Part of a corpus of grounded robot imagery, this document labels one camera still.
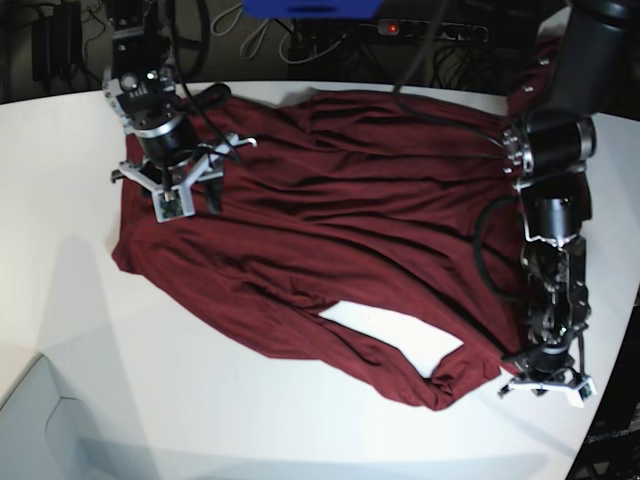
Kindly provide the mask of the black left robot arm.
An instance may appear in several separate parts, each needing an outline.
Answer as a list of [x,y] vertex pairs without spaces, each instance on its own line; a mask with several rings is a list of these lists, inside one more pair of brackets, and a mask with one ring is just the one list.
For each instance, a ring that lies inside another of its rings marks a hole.
[[[542,94],[495,139],[513,171],[512,190],[481,211],[472,235],[478,273],[499,299],[520,303],[528,336],[501,358],[510,389],[575,392],[590,382],[585,334],[593,309],[584,224],[593,216],[588,163],[598,148],[594,116],[639,34],[635,1],[574,1]],[[501,289],[482,252],[491,214],[514,205],[522,220],[523,292]]]

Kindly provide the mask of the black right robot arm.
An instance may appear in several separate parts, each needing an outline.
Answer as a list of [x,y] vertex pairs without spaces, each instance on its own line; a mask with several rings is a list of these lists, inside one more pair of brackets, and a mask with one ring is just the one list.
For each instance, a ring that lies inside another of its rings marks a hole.
[[239,141],[228,136],[215,145],[197,133],[190,118],[195,104],[176,92],[177,40],[165,11],[163,1],[108,2],[112,64],[102,83],[106,102],[142,149],[141,159],[121,162],[110,180],[138,184],[160,223],[194,215],[195,185],[209,211],[221,213],[224,158]]

